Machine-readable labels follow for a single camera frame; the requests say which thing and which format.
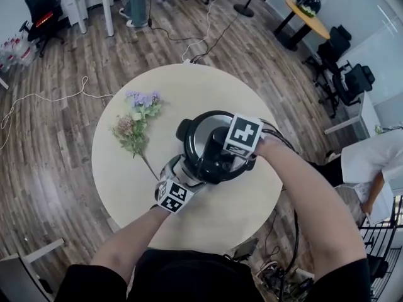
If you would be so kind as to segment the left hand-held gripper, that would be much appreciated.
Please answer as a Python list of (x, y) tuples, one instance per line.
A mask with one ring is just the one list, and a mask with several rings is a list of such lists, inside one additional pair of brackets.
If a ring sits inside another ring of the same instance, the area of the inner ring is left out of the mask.
[(186, 183), (186, 188), (182, 184), (174, 182), (179, 181), (174, 168), (180, 160), (181, 155), (176, 155), (162, 168), (160, 181), (165, 181), (156, 189), (157, 205), (173, 214), (181, 211), (194, 193), (198, 193), (207, 187), (205, 182), (199, 182), (192, 186)]

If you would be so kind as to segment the person's left forearm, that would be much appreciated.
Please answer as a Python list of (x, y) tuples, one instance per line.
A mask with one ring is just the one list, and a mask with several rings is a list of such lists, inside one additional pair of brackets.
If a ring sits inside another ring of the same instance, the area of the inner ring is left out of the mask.
[(91, 264), (111, 269), (129, 283), (135, 265), (169, 215), (160, 206), (153, 207), (106, 240)]

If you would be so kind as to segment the person's right forearm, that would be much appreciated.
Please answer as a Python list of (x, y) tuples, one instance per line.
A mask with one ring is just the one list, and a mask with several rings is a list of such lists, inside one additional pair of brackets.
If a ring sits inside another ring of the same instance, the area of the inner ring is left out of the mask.
[(312, 249), (315, 279), (366, 260), (363, 239), (350, 210), (335, 189), (310, 164), (272, 137), (258, 143), (285, 186)]

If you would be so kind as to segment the artificial flower bouquet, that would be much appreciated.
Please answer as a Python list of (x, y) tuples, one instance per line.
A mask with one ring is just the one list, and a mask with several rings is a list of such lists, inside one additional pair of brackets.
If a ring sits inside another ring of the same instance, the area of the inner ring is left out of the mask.
[(145, 150), (149, 142), (147, 126), (150, 120), (158, 117), (162, 108), (161, 96), (157, 91), (127, 91), (124, 102), (129, 107), (128, 113), (118, 115), (116, 123), (110, 128), (121, 148), (131, 153), (133, 158), (140, 157), (158, 179), (146, 158)]

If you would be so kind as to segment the pack of water bottles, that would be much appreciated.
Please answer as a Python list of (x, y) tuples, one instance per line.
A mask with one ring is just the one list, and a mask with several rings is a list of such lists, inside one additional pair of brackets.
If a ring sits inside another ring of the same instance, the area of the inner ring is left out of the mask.
[(0, 44), (0, 71), (7, 72), (12, 65), (28, 67), (35, 59), (37, 48), (20, 33)]

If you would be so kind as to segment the black office chair red stripe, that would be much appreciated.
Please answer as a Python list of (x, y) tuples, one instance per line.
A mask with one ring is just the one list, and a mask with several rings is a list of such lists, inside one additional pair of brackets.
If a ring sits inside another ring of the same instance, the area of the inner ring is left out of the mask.
[(59, 18), (62, 16), (60, 0), (25, 0), (31, 14), (31, 27), (25, 21), (19, 32), (25, 31), (28, 34), (28, 41), (36, 40), (37, 48), (40, 46), (39, 57), (44, 55), (45, 47), (51, 38), (56, 38), (60, 44), (64, 44), (64, 39), (58, 35), (61, 29)]

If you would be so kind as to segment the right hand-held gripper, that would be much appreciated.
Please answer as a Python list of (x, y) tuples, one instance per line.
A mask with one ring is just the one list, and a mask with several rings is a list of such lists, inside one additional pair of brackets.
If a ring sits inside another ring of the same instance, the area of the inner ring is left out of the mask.
[(258, 118), (235, 114), (223, 150), (248, 159), (255, 151), (261, 137), (263, 122)]

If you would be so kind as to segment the person's black shirt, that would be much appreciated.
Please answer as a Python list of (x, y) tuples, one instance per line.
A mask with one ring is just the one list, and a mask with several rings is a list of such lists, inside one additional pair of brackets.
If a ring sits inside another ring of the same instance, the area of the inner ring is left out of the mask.
[[(192, 250), (146, 251), (132, 288), (115, 271), (71, 265), (54, 302), (264, 302), (250, 268), (222, 255)], [(371, 302), (367, 259), (326, 274), (304, 302)]]

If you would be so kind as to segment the black flat device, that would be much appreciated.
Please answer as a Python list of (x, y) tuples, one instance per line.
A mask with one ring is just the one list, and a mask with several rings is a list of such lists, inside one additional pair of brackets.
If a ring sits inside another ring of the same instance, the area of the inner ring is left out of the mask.
[(252, 238), (249, 241), (241, 244), (234, 252), (232, 259), (238, 262), (248, 260), (255, 251), (258, 242), (259, 238)]

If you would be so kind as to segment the round yellow table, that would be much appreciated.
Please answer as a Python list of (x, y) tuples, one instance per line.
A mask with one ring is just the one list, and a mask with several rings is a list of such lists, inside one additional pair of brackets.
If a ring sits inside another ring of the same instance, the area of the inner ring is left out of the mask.
[[(287, 6), (290, 8), (290, 14), (278, 25), (274, 30), (274, 35), (277, 40), (287, 49), (291, 51), (297, 50), (297, 44), (302, 41), (302, 39), (311, 31), (314, 31), (319, 36), (325, 40), (330, 39), (330, 33), (327, 28), (323, 25), (317, 16), (310, 18), (308, 15), (303, 13), (297, 6), (294, 0), (285, 0)], [(294, 35), (289, 36), (283, 29), (290, 22), (290, 20), (297, 16), (303, 21), (303, 26), (294, 33)]]

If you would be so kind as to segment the black dome-shaped object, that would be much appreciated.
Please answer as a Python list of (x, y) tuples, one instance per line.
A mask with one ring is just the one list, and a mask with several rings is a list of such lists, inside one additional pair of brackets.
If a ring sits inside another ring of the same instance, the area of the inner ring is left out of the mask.
[(322, 6), (321, 0), (296, 0), (295, 4), (310, 18), (316, 17)]

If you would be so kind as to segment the white drawer cabinet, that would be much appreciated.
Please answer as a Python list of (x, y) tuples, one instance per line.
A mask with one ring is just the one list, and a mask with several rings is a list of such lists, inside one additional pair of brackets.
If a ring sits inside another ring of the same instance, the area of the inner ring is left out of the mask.
[(78, 0), (78, 8), (76, 8), (75, 0), (60, 0), (60, 5), (62, 7), (63, 15), (69, 19), (70, 26), (78, 24), (79, 13), (77, 10), (80, 10), (83, 20), (88, 18), (85, 0)]

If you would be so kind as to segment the grey desk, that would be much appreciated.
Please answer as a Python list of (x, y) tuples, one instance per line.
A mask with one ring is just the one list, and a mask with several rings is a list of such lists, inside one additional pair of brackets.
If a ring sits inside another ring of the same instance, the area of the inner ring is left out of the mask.
[(8, 302), (54, 302), (32, 263), (63, 246), (60, 238), (28, 255), (13, 254), (0, 259), (0, 292)]

